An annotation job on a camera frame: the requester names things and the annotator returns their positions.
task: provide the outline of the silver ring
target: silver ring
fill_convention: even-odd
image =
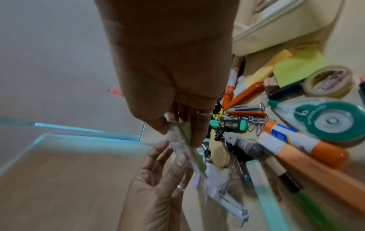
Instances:
[[[197,111],[197,114],[201,115],[201,116],[204,116],[204,117],[209,117],[210,118],[213,115],[213,112],[204,113],[204,112]]]
[[[185,191],[185,188],[183,188],[181,185],[178,185],[178,187],[176,188],[176,190],[181,194],[181,195],[184,195],[184,191]]]

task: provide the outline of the fingernail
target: fingernail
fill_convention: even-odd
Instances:
[[[176,160],[176,163],[178,164],[178,166],[185,166],[185,164],[187,163],[188,158],[185,154],[180,154],[178,156],[178,159]]]

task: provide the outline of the brown sleeve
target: brown sleeve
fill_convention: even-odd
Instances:
[[[131,113],[212,108],[227,84],[239,0],[95,0]]]

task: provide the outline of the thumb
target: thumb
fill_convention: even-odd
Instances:
[[[187,155],[180,154],[177,156],[166,176],[156,186],[162,196],[170,197],[173,194],[183,179],[188,162],[189,158]]]

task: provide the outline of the sticky note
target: sticky note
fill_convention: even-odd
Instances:
[[[279,86],[285,87],[305,79],[315,71],[325,67],[322,54],[316,47],[308,47],[292,57],[277,63],[273,72]]]

